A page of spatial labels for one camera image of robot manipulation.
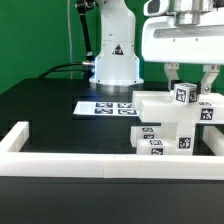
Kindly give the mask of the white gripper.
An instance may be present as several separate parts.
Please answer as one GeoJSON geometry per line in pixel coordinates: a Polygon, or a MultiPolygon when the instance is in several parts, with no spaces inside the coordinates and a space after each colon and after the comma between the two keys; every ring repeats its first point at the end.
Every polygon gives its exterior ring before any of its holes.
{"type": "Polygon", "coordinates": [[[203,14],[198,25],[183,26],[176,26],[171,16],[149,18],[143,26],[141,54],[147,62],[174,62],[164,64],[169,90],[180,82],[178,63],[207,64],[200,90],[209,94],[219,65],[224,65],[224,14],[203,14]]]}

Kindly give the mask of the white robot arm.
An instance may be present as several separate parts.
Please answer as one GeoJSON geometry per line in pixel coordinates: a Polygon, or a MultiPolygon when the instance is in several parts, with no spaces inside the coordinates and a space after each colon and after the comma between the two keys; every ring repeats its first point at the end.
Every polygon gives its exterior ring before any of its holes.
{"type": "MultiPolygon", "coordinates": [[[[143,83],[134,52],[136,19],[124,0],[96,0],[101,51],[94,87],[125,91],[143,83]]],[[[224,0],[147,0],[141,58],[146,62],[224,65],[224,0]]]]}

